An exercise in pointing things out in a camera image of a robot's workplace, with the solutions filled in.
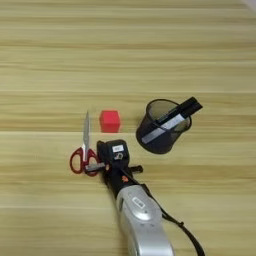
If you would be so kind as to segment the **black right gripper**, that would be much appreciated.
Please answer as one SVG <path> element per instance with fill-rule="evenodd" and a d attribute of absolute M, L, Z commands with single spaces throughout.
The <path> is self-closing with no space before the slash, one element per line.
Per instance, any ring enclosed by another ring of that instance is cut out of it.
<path fill-rule="evenodd" d="M 89 143 L 85 143 L 85 163 L 86 173 L 97 173 L 102 170 L 103 181 L 112 191 L 114 197 L 125 187 L 136 185 L 133 178 L 134 173 L 142 173 L 141 165 L 129 167 L 128 160 L 116 160 L 101 162 L 97 154 L 90 148 Z"/>

